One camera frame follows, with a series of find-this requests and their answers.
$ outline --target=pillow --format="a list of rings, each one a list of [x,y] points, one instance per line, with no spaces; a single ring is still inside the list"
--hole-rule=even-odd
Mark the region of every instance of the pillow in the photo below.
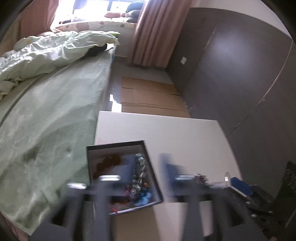
[[[36,37],[36,36],[29,36],[27,38],[22,38],[13,46],[13,49],[16,51],[21,50],[22,48],[26,47],[27,45],[38,41],[39,39],[43,38],[43,36]]]
[[[81,22],[81,21],[85,21],[85,18],[74,17],[71,19],[71,22]]]
[[[138,21],[138,18],[128,18],[126,20],[127,23],[136,23]]]
[[[41,34],[38,34],[37,37],[40,37],[40,36],[43,36],[43,37],[46,37],[46,36],[55,36],[55,33],[54,32],[51,32],[51,31],[48,31],[48,32],[44,32],[44,33],[41,33]]]
[[[126,13],[125,17],[126,18],[138,18],[139,15],[140,15],[140,12],[141,10],[132,10],[132,11],[129,11],[128,13]]]
[[[143,7],[143,2],[132,2],[128,8],[126,9],[126,13],[133,11],[133,10],[141,10]]]
[[[121,13],[119,13],[119,12],[107,12],[104,17],[106,17],[106,18],[120,18]]]

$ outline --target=blue fabric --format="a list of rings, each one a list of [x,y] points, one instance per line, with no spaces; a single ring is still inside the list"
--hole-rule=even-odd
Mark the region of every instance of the blue fabric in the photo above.
[[[233,177],[230,180],[231,180],[231,185],[233,187],[235,187],[237,190],[240,190],[242,193],[246,194],[247,196],[252,196],[253,195],[253,193],[254,193],[253,190],[245,182],[239,180],[236,177]]]
[[[147,192],[146,195],[144,197],[140,198],[140,200],[138,202],[134,203],[134,205],[136,207],[146,205],[149,203],[150,198],[151,198],[151,193]]]

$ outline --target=open box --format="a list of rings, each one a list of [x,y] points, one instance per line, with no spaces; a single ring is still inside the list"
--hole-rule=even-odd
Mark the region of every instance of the open box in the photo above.
[[[134,141],[134,142],[121,142],[121,143],[104,144],[104,145],[93,145],[93,146],[86,147],[89,178],[91,183],[94,181],[94,174],[97,171],[98,163],[101,163],[105,158],[111,157],[114,154],[118,154],[121,157],[121,159],[125,160],[125,157],[131,156],[131,154],[138,154],[138,153],[141,153],[143,155],[146,163],[145,179],[149,184],[149,192],[151,193],[151,198],[149,200],[149,203],[139,207],[133,206],[133,204],[130,203],[126,207],[126,209],[117,210],[116,212],[110,209],[110,213],[109,213],[110,215],[129,213],[144,207],[149,207],[149,206],[163,202],[163,196],[159,189],[158,182],[154,174],[153,167],[145,147],[145,143],[144,141]]]

